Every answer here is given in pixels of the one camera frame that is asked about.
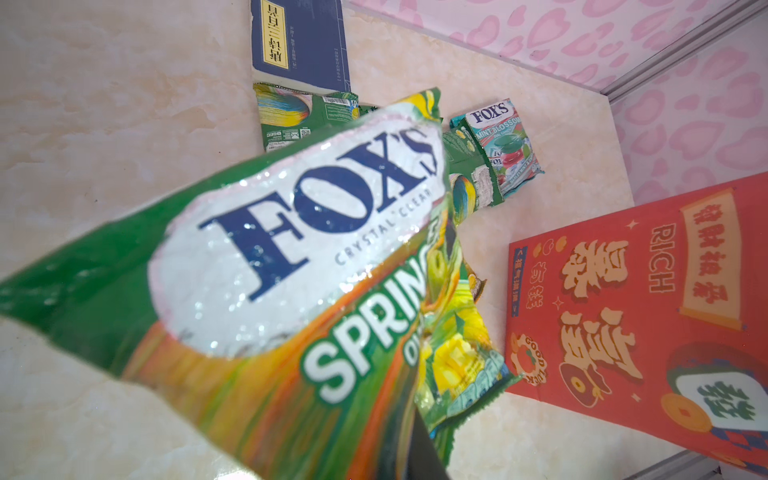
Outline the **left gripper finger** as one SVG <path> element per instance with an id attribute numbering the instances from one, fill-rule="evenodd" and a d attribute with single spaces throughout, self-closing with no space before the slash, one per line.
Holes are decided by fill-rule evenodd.
<path id="1" fill-rule="evenodd" d="M 412 429 L 406 478 L 409 480 L 450 479 L 419 412 L 415 414 Z"/>

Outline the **yellow green candy packet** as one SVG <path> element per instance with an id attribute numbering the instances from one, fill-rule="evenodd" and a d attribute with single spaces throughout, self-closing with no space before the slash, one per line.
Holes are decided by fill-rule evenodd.
<path id="1" fill-rule="evenodd" d="M 450 303 L 421 345 L 415 404 L 445 466 L 458 429 L 522 379 L 494 347 L 477 310 L 484 287 L 464 263 Z"/>

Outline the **red white paper bag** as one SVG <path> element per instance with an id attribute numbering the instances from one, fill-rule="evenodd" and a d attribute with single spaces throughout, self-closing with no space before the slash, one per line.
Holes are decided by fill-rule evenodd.
<path id="1" fill-rule="evenodd" d="M 513 242 L 516 395 L 767 471 L 767 177 Z"/>

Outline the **green Fox's spring packet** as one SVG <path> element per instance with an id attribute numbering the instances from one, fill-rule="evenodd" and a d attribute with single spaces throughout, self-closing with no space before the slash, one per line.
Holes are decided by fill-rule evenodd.
<path id="1" fill-rule="evenodd" d="M 153 390 L 264 479 L 402 479 L 457 288 L 440 93 L 244 161 L 1 284 L 4 316 Z"/>

